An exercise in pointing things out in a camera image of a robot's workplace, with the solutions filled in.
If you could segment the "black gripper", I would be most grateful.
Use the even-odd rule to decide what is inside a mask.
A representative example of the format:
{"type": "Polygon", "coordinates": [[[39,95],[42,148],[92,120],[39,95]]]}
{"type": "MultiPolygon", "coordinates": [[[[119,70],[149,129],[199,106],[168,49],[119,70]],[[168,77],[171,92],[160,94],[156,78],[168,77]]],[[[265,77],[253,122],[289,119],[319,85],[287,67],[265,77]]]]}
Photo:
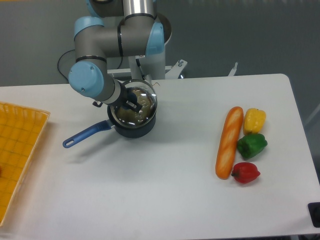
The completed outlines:
{"type": "Polygon", "coordinates": [[[125,104],[125,107],[134,111],[139,112],[142,109],[142,105],[139,103],[134,103],[128,100],[128,94],[126,87],[120,83],[119,88],[116,88],[114,94],[111,98],[105,101],[94,100],[92,103],[93,106],[100,108],[103,104],[112,106],[114,108],[120,107],[125,104]]]}

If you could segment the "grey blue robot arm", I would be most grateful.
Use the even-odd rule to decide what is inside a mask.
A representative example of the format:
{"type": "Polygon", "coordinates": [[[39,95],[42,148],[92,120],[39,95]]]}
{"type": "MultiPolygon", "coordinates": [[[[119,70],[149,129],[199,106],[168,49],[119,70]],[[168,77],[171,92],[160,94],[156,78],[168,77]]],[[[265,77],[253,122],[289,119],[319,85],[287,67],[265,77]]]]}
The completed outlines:
{"type": "Polygon", "coordinates": [[[126,87],[108,74],[107,58],[161,54],[165,30],[155,0],[88,0],[90,16],[74,24],[75,64],[68,74],[79,94],[113,107],[139,112],[126,87]]]}

